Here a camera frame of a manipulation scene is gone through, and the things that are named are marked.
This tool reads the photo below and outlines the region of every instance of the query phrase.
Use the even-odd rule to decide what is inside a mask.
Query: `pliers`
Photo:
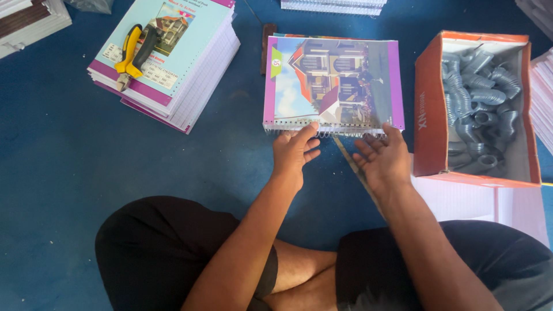
[[[147,31],[146,38],[144,38],[144,42],[136,55],[134,55],[134,49],[142,33],[142,26],[140,24],[134,25],[125,37],[123,60],[114,66],[119,73],[119,78],[117,79],[117,90],[119,92],[123,92],[129,88],[132,78],[136,79],[142,76],[143,73],[140,69],[148,57],[150,57],[154,46],[158,43],[158,32],[156,29],[148,24],[145,30]]]

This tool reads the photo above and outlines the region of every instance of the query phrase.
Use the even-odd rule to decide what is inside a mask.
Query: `yellow pliers handle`
[[[136,24],[125,37],[125,43],[123,44],[123,60],[116,63],[114,66],[118,73],[124,74],[127,72],[127,66],[133,61],[134,49],[137,46],[140,34],[142,34],[142,25]]]

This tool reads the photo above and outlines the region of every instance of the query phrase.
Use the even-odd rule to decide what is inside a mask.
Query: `blue floor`
[[[249,2],[282,33],[399,40],[411,151],[414,62],[441,29],[529,34],[533,57],[553,45],[514,0],[390,0],[375,19]],[[175,195],[242,217],[269,177],[262,29],[244,0],[237,0],[233,23],[242,46],[189,136],[124,106],[87,75],[131,3],[116,0],[112,15],[70,8],[72,26],[0,60],[2,310],[109,310],[93,247],[107,216],[144,196]],[[279,237],[333,250],[342,235],[384,221],[334,142],[321,149],[304,169],[304,190]],[[544,180],[553,180],[543,146],[540,157]],[[553,202],[553,188],[544,197]],[[553,206],[547,208],[553,224]]]

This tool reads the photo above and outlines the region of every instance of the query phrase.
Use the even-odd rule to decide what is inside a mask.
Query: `black shorts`
[[[179,310],[211,257],[238,226],[231,214],[199,203],[153,196],[113,213],[96,237],[100,274],[113,309]],[[459,256],[507,310],[551,310],[553,254],[534,238],[486,221],[440,223]],[[261,298],[275,285],[271,249],[248,310],[270,310]],[[422,310],[388,228],[340,240],[338,310]]]

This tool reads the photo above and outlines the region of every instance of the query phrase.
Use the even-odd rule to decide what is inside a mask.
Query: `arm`
[[[181,311],[246,310],[265,267],[273,241],[296,193],[303,185],[303,165],[317,157],[309,140],[314,122],[296,136],[283,134],[273,144],[274,169],[244,219],[194,283]]]
[[[440,224],[411,184],[411,158],[401,133],[384,126],[387,142],[356,141],[384,218],[401,250],[420,301],[427,311],[503,310],[491,292],[459,257]]]

